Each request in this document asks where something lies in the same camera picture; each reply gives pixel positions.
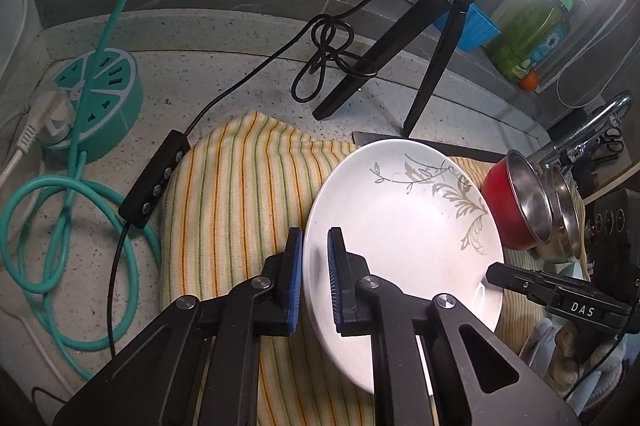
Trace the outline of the gloved hand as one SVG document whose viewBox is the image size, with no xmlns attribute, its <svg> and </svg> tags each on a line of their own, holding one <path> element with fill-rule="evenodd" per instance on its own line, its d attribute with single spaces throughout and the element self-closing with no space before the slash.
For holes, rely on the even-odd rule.
<svg viewBox="0 0 640 426">
<path fill-rule="evenodd" d="M 602 335 L 570 321 L 562 326 L 546 317 L 536 324 L 520 358 L 576 414 L 602 404 L 623 380 L 626 340 Z"/>
</svg>

